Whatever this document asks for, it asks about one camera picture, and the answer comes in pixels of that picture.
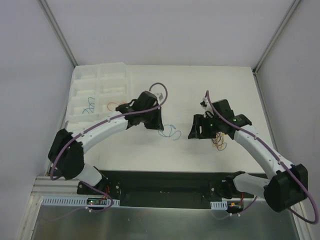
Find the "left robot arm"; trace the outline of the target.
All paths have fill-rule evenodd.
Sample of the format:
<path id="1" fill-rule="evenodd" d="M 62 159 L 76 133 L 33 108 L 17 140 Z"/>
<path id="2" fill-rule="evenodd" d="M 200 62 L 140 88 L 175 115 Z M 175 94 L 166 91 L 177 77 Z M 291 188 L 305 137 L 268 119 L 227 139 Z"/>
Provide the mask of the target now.
<path id="1" fill-rule="evenodd" d="M 142 92 L 137 99 L 116 107 L 104 120 L 79 131 L 59 130 L 48 153 L 52 163 L 51 179 L 77 179 L 88 184 L 94 194 L 105 191 L 105 177 L 95 167 L 85 163 L 84 155 L 106 138 L 133 126 L 143 124 L 148 130 L 163 130 L 162 94 Z"/>

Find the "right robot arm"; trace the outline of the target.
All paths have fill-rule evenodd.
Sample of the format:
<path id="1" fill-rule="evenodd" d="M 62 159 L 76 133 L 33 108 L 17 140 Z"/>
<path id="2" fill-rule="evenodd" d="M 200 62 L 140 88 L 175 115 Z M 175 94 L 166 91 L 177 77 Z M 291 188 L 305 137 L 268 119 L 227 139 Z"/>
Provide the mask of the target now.
<path id="1" fill-rule="evenodd" d="M 281 212 L 307 198 L 308 171 L 294 165 L 259 138 L 252 122 L 243 114 L 235 115 L 226 99 L 211 103 L 204 97 L 203 114 L 195 114 L 189 139 L 213 139 L 218 133 L 228 135 L 241 145 L 260 165 L 266 178 L 237 171 L 217 187 L 217 194 L 231 199 L 249 193 L 265 199 L 275 212 Z"/>

